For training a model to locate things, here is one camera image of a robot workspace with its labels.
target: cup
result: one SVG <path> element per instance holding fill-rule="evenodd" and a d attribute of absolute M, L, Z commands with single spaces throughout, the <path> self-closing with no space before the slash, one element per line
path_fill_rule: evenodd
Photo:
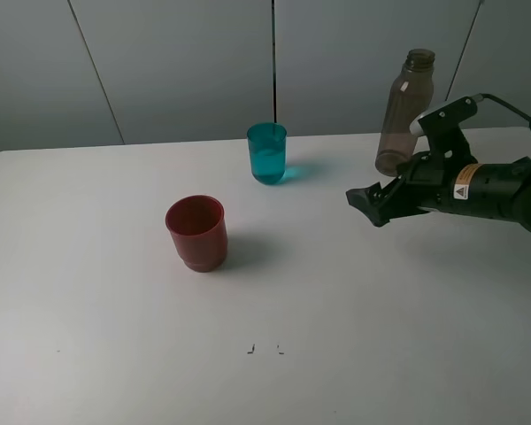
<path fill-rule="evenodd" d="M 210 272 L 227 257 L 224 207 L 213 197 L 194 195 L 177 201 L 165 216 L 175 248 L 185 265 Z"/>
<path fill-rule="evenodd" d="M 274 122 L 264 122 L 248 130 L 251 173 L 264 184 L 275 184 L 285 174 L 287 130 Z"/>

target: bottle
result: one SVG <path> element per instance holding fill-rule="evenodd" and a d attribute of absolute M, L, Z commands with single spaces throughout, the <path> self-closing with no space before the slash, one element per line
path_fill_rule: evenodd
<path fill-rule="evenodd" d="M 415 151 L 417 136 L 410 133 L 409 126 L 433 98 L 434 62 L 435 54 L 431 50 L 411 50 L 391 86 L 375 159 L 375 167 L 382 174 L 397 176 L 397 166 L 408 162 Z"/>

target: warning label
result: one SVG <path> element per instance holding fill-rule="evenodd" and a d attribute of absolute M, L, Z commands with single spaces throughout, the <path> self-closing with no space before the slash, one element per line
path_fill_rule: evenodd
<path fill-rule="evenodd" d="M 468 192 L 470 191 L 470 182 L 474 173 L 480 168 L 482 164 L 470 164 L 465 166 L 460 173 L 458 173 L 457 180 L 454 182 L 454 193 L 452 196 L 455 199 L 466 201 L 468 199 Z"/>

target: blue cup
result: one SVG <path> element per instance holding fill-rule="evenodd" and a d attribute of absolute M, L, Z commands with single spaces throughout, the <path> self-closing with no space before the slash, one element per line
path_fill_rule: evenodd
<path fill-rule="evenodd" d="M 256 124 L 248 130 L 251 173 L 264 184 L 275 184 L 285 174 L 287 130 L 273 122 Z"/>

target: plastic bottle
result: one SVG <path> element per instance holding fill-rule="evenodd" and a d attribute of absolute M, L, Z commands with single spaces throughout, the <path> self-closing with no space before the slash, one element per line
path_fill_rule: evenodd
<path fill-rule="evenodd" d="M 375 160 L 375 167 L 382 174 L 396 176 L 396 167 L 408 162 L 415 151 L 417 136 L 410 133 L 409 126 L 433 98 L 434 62 L 431 50 L 411 50 L 391 86 Z"/>

